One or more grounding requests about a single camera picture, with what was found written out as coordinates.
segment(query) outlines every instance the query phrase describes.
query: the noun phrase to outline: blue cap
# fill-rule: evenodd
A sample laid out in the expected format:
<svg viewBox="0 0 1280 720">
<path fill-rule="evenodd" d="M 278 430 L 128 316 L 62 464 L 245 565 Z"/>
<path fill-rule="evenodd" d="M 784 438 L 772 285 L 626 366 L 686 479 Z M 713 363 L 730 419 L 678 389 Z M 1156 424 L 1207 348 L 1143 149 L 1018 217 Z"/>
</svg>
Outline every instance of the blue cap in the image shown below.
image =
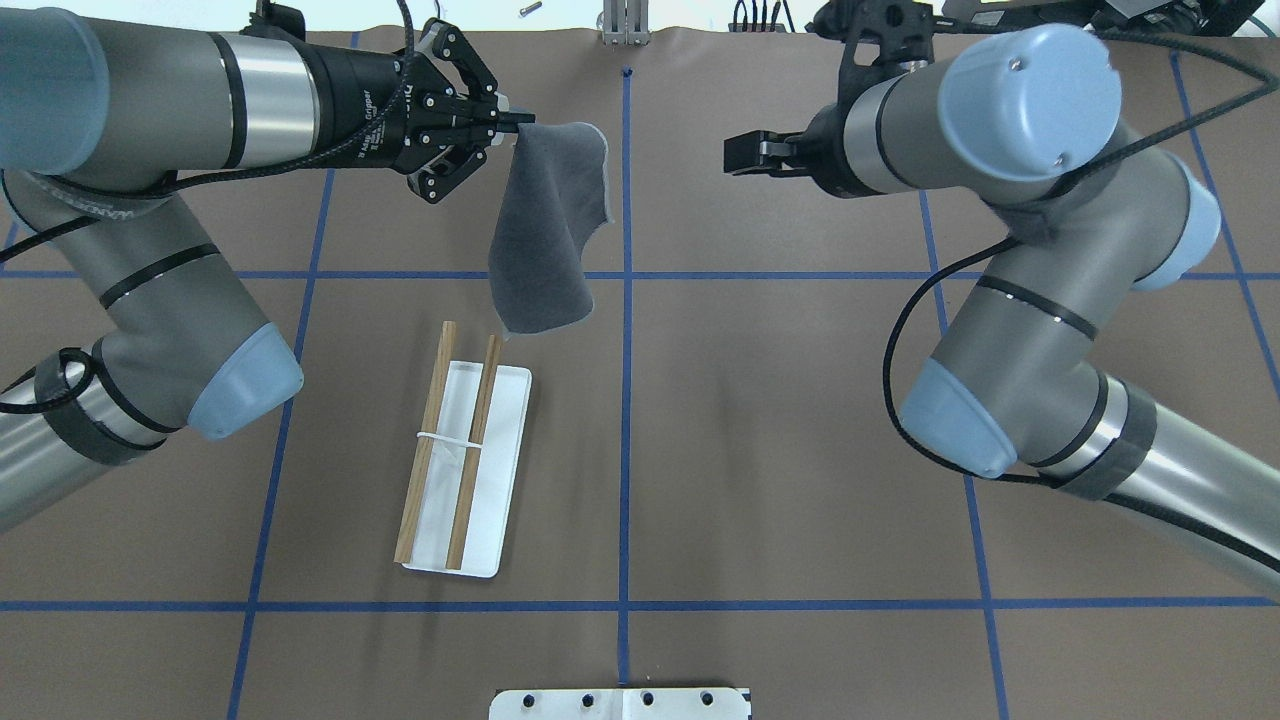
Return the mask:
<svg viewBox="0 0 1280 720">
<path fill-rule="evenodd" d="M 1217 200 L 1199 181 L 1192 176 L 1190 168 L 1180 158 L 1169 154 L 1183 170 L 1187 178 L 1188 202 L 1187 224 L 1183 225 L 1183 234 L 1178 238 L 1174 251 L 1165 258 L 1158 268 L 1147 277 L 1133 283 L 1134 290 L 1160 290 L 1169 287 L 1183 277 L 1183 273 L 1199 265 L 1213 243 L 1217 242 L 1217 233 L 1222 229 L 1222 211 Z"/>
<path fill-rule="evenodd" d="M 223 439 L 302 389 L 302 369 L 274 323 L 248 337 L 214 373 L 187 424 Z"/>
<path fill-rule="evenodd" d="M 906 396 L 902 428 L 920 445 L 974 475 L 998 478 L 1018 451 L 996 419 L 951 370 L 929 357 Z"/>
<path fill-rule="evenodd" d="M 1089 161 L 1120 119 L 1120 76 L 1083 29 L 1044 24 L 960 54 L 938 88 L 942 135 L 988 176 L 1036 182 Z"/>
<path fill-rule="evenodd" d="M 56 176 L 83 165 L 109 95 L 106 55 L 83 19 L 0 8 L 0 168 Z"/>
</svg>

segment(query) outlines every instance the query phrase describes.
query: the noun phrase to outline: white tray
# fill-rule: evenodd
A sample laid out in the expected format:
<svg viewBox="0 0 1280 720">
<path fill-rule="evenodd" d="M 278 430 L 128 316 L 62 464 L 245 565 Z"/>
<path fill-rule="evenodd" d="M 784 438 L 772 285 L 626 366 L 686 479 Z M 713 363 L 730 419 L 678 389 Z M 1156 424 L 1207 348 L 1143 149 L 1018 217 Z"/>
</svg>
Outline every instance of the white tray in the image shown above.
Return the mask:
<svg viewBox="0 0 1280 720">
<path fill-rule="evenodd" d="M 489 407 L 489 421 L 481 443 L 484 448 L 480 451 L 480 466 L 476 471 L 476 495 L 471 506 L 462 568 L 444 568 L 458 486 L 462 484 L 465 441 L 471 432 L 471 413 L 480 389 L 481 368 L 479 363 L 449 363 L 436 434 L 458 439 L 436 439 L 431 443 L 422 512 L 417 518 L 417 538 L 410 561 L 403 564 L 410 570 L 472 578 L 492 578 L 498 574 L 511 496 L 516 487 L 520 441 L 525 434 L 529 391 L 534 382 L 532 373 L 526 368 L 509 365 L 499 365 L 494 379 L 493 405 Z"/>
</svg>

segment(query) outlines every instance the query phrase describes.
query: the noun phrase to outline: cloth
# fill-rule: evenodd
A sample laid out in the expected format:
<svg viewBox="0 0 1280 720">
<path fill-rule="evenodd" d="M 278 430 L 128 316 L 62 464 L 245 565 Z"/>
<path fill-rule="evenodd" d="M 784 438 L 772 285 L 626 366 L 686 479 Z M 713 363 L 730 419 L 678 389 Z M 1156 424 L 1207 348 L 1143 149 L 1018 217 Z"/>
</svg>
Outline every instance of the cloth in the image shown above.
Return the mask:
<svg viewBox="0 0 1280 720">
<path fill-rule="evenodd" d="M 543 333 L 591 314 L 582 249 L 612 222 L 607 161 L 595 126 L 521 126 L 489 247 L 489 288 L 508 333 Z"/>
</svg>

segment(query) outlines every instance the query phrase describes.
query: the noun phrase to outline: white bracket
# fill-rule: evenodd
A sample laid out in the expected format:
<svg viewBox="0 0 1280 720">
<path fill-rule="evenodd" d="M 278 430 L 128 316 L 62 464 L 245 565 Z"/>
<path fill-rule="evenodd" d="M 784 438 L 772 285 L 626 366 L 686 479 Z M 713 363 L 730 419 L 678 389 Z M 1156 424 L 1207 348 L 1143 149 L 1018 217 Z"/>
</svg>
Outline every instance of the white bracket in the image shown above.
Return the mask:
<svg viewBox="0 0 1280 720">
<path fill-rule="evenodd" d="M 649 45 L 649 0 L 604 0 L 600 40 L 605 45 Z"/>
<path fill-rule="evenodd" d="M 751 720 L 745 688 L 504 691 L 489 720 Z"/>
</svg>

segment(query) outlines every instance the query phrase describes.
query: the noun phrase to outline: wooden stick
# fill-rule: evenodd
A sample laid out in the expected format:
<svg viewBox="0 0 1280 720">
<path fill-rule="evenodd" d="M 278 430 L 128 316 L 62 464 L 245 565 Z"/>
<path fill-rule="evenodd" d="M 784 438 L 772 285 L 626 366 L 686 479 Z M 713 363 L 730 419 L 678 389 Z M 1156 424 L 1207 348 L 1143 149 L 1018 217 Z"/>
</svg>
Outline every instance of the wooden stick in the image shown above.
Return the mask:
<svg viewBox="0 0 1280 720">
<path fill-rule="evenodd" d="M 434 433 L 440 428 L 440 406 L 444 404 L 444 383 L 449 379 L 449 361 L 453 359 L 453 341 L 457 325 L 445 320 L 440 328 L 440 345 L 435 350 L 435 369 L 431 370 L 431 388 L 426 393 L 426 410 L 422 411 L 424 433 Z M 434 438 L 417 438 L 417 452 L 413 454 L 413 469 L 408 475 L 408 495 L 404 497 L 404 514 L 401 516 L 401 530 L 396 537 L 396 562 L 408 562 L 413 556 L 413 541 L 417 539 L 417 516 L 422 514 L 422 497 L 426 496 L 426 471 L 431 465 Z"/>
<path fill-rule="evenodd" d="M 485 425 L 489 424 L 489 406 L 493 404 L 493 386 L 498 375 L 498 357 L 502 355 L 502 338 L 489 336 L 489 350 L 484 355 L 484 369 L 480 370 L 480 389 L 476 392 L 476 409 L 471 415 L 470 441 L 484 445 Z M 467 544 L 467 527 L 471 523 L 471 501 L 476 495 L 476 471 L 480 469 L 480 448 L 468 447 L 462 461 L 462 486 L 458 487 L 458 506 L 453 510 L 453 530 L 449 534 L 449 555 L 444 568 L 462 569 L 462 552 Z"/>
</svg>

